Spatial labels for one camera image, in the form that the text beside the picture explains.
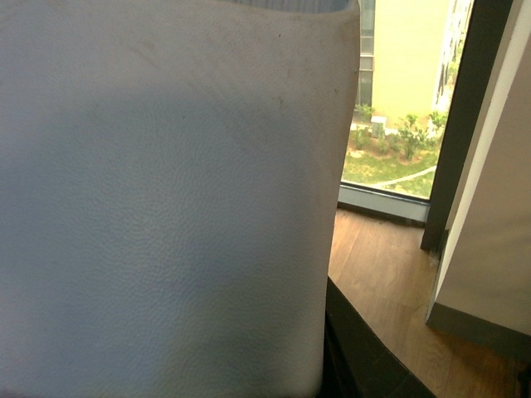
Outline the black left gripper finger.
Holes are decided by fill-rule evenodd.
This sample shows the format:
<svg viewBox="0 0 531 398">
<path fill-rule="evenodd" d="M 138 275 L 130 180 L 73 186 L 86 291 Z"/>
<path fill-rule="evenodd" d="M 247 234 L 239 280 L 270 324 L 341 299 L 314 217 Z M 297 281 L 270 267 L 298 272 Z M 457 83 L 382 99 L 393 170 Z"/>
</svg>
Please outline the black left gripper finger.
<svg viewBox="0 0 531 398">
<path fill-rule="evenodd" d="M 433 397 L 327 281 L 322 397 Z"/>
</svg>

